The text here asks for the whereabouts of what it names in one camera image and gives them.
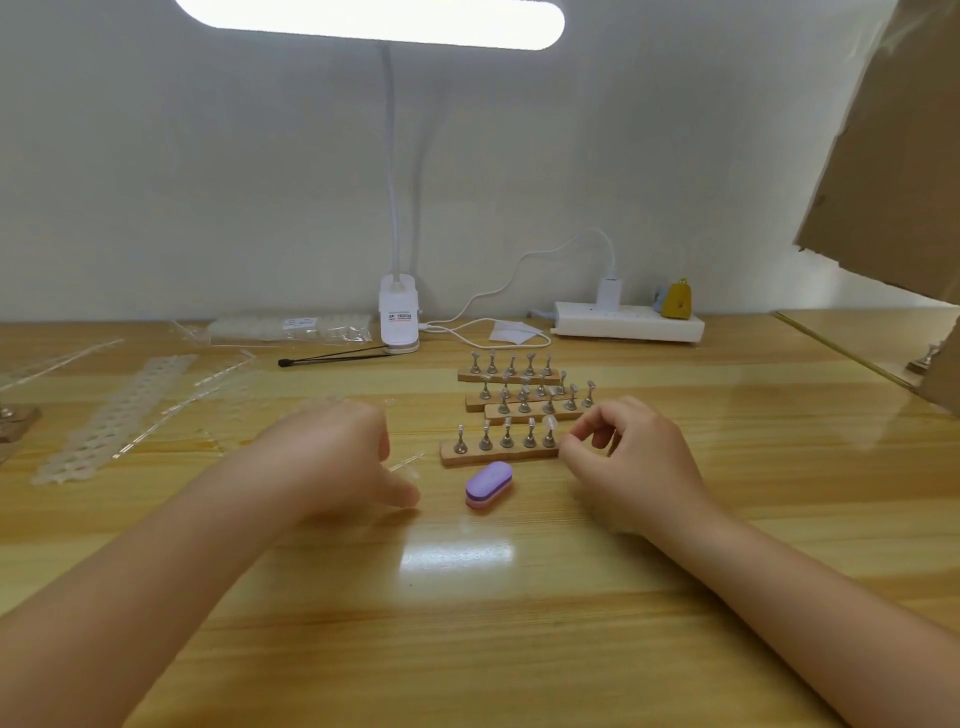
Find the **wooden desk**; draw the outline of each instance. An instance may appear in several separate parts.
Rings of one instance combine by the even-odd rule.
[[[89,482],[29,484],[147,356],[190,350],[165,325],[0,327],[0,371],[10,356],[117,335],[122,347],[8,393],[45,416],[0,468],[0,609],[220,456],[207,434],[216,405],[198,404]],[[215,351],[191,371],[229,361]],[[463,412],[475,385],[454,381],[466,347],[435,338],[397,359],[283,371],[272,365],[280,352],[266,351],[248,414],[214,429],[249,437],[259,413],[329,393],[377,402],[395,461],[427,452],[416,466],[420,511],[290,533],[131,725],[840,725],[706,590],[642,541],[586,519],[561,463],[518,467],[511,497],[488,515],[469,512],[474,469],[444,471],[437,458],[441,437],[479,423]],[[708,319],[696,349],[563,340],[553,353],[568,382],[592,378],[598,395],[629,392],[676,418],[711,488],[741,516],[960,628],[953,418],[767,316]]]
[[[906,368],[930,344],[946,339],[960,309],[780,311],[787,323],[899,384],[916,389],[923,376]]]

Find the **white wall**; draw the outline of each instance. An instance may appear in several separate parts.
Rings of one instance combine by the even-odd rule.
[[[562,4],[539,54],[395,49],[403,259],[428,313],[594,224],[628,303],[680,276],[702,311],[922,302],[791,246],[894,0]],[[0,319],[375,309],[371,44],[215,31],[173,0],[9,0],[0,94]],[[473,310],[587,299],[604,249],[569,250]]]

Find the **cardboard box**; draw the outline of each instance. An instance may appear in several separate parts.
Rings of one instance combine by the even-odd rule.
[[[797,245],[860,275],[960,304],[957,0],[900,0]],[[920,392],[960,415],[960,326]]]

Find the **white paper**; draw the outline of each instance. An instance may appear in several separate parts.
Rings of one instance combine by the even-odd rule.
[[[509,341],[511,344],[520,345],[530,341],[539,333],[538,328],[527,326],[520,321],[498,321],[490,332],[490,340]]]
[[[316,328],[317,319],[287,319],[283,322],[284,331],[292,331],[295,328]]]

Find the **hand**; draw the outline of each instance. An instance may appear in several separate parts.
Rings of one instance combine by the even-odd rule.
[[[590,452],[612,442],[610,456]],[[602,402],[560,442],[560,456],[581,483],[584,500],[617,530],[659,545],[722,512],[680,428],[632,397]]]
[[[420,491],[380,464],[389,456],[383,411],[341,401],[280,420],[223,464],[276,492],[298,521],[372,502],[416,506]]]

